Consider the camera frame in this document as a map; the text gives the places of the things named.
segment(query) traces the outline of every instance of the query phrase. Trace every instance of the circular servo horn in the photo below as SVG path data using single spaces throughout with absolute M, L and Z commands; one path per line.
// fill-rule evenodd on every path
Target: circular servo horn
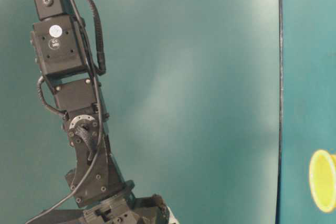
M 93 116 L 90 116 L 90 115 L 78 115 L 77 117 L 72 119 L 72 121 L 70 123 L 69 130 L 74 129 L 76 127 L 76 124 L 79 121 L 82 121 L 82 120 L 87 120 L 91 123 L 91 122 L 95 121 L 96 119 Z
M 59 25 L 53 25 L 49 29 L 49 34 L 54 38 L 59 38 L 63 34 L 63 29 Z

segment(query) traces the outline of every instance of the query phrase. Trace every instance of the teal backdrop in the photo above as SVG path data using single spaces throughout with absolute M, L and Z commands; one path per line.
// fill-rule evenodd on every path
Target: teal backdrop
M 87 3 L 76 1 L 93 39 Z M 135 194 L 161 194 L 181 224 L 274 223 L 278 0 L 95 1 L 106 42 L 108 74 L 101 81 L 111 112 L 113 153 L 124 177 L 134 179 Z M 297 96 L 292 101 L 298 102 L 298 111 L 286 112 L 304 127 L 308 119 L 295 113 L 309 113 L 309 104 L 321 106 L 314 109 L 318 117 L 308 115 L 311 134 L 294 127 L 301 142 L 286 142 L 296 147 L 295 159 L 284 156 L 286 164 L 303 165 L 296 174 L 285 171 L 284 179 L 306 170 L 308 160 L 296 156 L 311 153 L 305 140 L 319 140 L 314 148 L 327 147 L 333 132 L 328 104 L 334 104 L 330 21 L 335 9 L 331 0 L 322 9 L 330 12 L 311 8 L 322 7 L 319 0 L 305 1 L 305 10 L 319 15 L 309 14 L 308 20 L 301 5 L 291 3 L 297 4 L 298 30 L 304 20 L 310 28 L 300 27 L 301 44 L 292 51 L 295 64 L 287 61 L 290 82 L 296 83 L 289 90 Z M 23 224 L 68 194 L 64 175 L 76 163 L 60 119 L 37 99 L 39 71 L 29 43 L 37 21 L 33 0 L 0 0 L 1 223 Z M 319 53 L 321 44 L 328 43 Z M 318 67 L 319 57 L 329 64 Z M 302 73 L 296 76 L 297 69 Z M 321 92 L 325 97 L 318 99 Z M 304 100 L 306 93 L 314 96 Z M 302 190 L 307 182 L 295 180 L 294 185 Z M 288 197 L 301 193 L 294 190 L 289 188 Z M 294 201 L 291 211 L 298 205 Z M 75 207 L 72 199 L 62 208 Z
M 310 195 L 317 149 L 335 153 L 335 0 L 283 0 L 284 117 L 280 223 L 330 224 Z

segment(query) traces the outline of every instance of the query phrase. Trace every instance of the robotic arm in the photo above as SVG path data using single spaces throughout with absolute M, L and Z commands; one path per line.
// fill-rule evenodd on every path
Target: robotic arm
M 98 78 L 106 72 L 101 22 L 93 0 L 87 1 L 93 12 L 98 65 L 75 1 L 35 0 L 40 22 L 33 24 L 30 36 L 41 72 L 38 94 L 46 109 L 62 118 L 77 166 L 66 175 L 71 193 L 26 224 L 178 223 L 160 196 L 135 198 L 133 181 L 124 181 L 111 155 L 109 114 Z M 78 78 L 79 74 L 87 77 Z M 53 94 L 55 107 L 45 101 L 43 83 Z M 71 197 L 80 208 L 95 206 L 83 211 L 55 210 Z

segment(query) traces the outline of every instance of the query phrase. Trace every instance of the screw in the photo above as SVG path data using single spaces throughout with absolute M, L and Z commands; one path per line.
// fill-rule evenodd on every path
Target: screw
M 54 0 L 43 0 L 43 4 L 47 7 L 51 6 L 54 3 Z

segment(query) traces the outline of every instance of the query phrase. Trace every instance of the white sticker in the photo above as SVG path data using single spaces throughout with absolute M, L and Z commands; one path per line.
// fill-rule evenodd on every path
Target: white sticker
M 60 26 L 54 25 L 49 29 L 49 34 L 54 38 L 61 37 L 63 30 Z

